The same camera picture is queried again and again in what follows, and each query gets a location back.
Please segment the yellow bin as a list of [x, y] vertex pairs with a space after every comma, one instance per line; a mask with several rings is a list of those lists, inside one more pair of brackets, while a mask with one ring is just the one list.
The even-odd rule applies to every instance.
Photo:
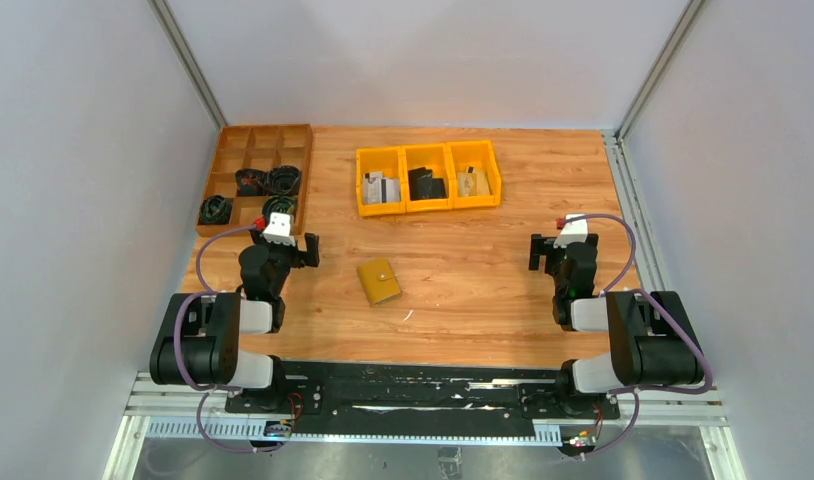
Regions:
[[454, 172], [446, 144], [406, 145], [404, 172], [409, 213], [453, 209]]
[[355, 190], [361, 217], [406, 212], [407, 176], [402, 147], [361, 148], [356, 151]]
[[454, 171], [453, 208], [494, 208], [501, 204], [502, 177], [490, 140], [449, 142]]

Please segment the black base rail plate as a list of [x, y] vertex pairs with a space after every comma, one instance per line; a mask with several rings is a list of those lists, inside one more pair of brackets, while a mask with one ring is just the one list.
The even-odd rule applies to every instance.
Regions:
[[603, 394], [578, 394], [558, 369], [285, 361], [277, 384], [228, 399], [233, 414], [301, 411], [303, 434], [510, 438], [537, 420], [590, 425], [616, 420]]

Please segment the silver cards in bin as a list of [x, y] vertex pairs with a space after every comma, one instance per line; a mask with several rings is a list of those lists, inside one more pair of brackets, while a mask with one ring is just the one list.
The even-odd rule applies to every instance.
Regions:
[[361, 176], [361, 200], [364, 205], [400, 202], [399, 179], [384, 176], [381, 171], [363, 174]]

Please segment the yellow leather card holder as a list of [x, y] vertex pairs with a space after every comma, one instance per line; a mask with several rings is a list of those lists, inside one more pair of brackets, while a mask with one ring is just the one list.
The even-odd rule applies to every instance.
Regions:
[[376, 258], [356, 269], [360, 285], [371, 306], [378, 306], [402, 295], [394, 270], [385, 258]]

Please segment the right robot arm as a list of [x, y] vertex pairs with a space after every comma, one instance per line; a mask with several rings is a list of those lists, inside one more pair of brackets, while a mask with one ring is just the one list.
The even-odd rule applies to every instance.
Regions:
[[523, 391], [532, 416], [555, 408], [579, 417], [602, 405], [609, 393], [635, 388], [693, 389], [707, 381], [707, 365], [680, 296], [674, 291], [598, 293], [598, 237], [574, 241], [532, 235], [528, 268], [554, 281], [552, 314], [563, 330], [605, 333], [609, 350], [565, 361], [552, 385]]

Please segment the left yellow bin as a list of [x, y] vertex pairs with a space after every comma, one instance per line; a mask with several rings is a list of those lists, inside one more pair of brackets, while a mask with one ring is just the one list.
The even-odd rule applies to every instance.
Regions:
[[356, 151], [355, 190], [361, 217], [406, 212], [407, 176], [402, 147], [361, 148]]

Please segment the tan cards in bin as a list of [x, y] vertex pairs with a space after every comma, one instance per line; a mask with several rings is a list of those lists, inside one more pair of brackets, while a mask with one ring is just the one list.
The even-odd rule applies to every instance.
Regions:
[[474, 166], [456, 173], [457, 191], [461, 197], [488, 196], [491, 194], [489, 178], [485, 170]]

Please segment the middle yellow bin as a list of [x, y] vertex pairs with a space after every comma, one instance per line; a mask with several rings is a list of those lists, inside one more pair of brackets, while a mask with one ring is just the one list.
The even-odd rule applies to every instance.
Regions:
[[406, 145], [404, 172], [409, 213], [453, 209], [454, 172], [446, 144]]

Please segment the right yellow bin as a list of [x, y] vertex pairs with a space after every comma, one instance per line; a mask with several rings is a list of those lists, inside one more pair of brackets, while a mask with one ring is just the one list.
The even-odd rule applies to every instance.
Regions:
[[449, 142], [454, 171], [453, 208], [494, 208], [501, 204], [502, 177], [490, 140]]

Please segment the black cards in bin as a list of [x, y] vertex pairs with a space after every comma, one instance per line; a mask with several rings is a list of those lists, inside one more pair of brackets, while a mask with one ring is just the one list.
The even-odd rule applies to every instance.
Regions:
[[420, 167], [408, 171], [409, 195], [411, 201], [443, 199], [447, 197], [445, 181], [435, 177], [433, 171]]

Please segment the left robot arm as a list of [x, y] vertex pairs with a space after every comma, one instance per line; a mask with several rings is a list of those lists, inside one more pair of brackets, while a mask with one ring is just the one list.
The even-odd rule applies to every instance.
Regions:
[[220, 293], [208, 287], [171, 296], [149, 356], [149, 373], [158, 385], [187, 385], [196, 391], [222, 389], [243, 405], [266, 413], [299, 406], [279, 357], [240, 347], [243, 335], [280, 331], [285, 302], [282, 289], [294, 269], [320, 262], [319, 237], [304, 236], [306, 247], [260, 237], [238, 257], [241, 286]]

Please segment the wooden compartment tray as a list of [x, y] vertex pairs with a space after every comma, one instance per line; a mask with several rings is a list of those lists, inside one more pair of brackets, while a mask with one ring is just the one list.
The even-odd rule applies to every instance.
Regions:
[[220, 129], [198, 209], [203, 238], [285, 213], [303, 231], [313, 130], [309, 124], [242, 125]]

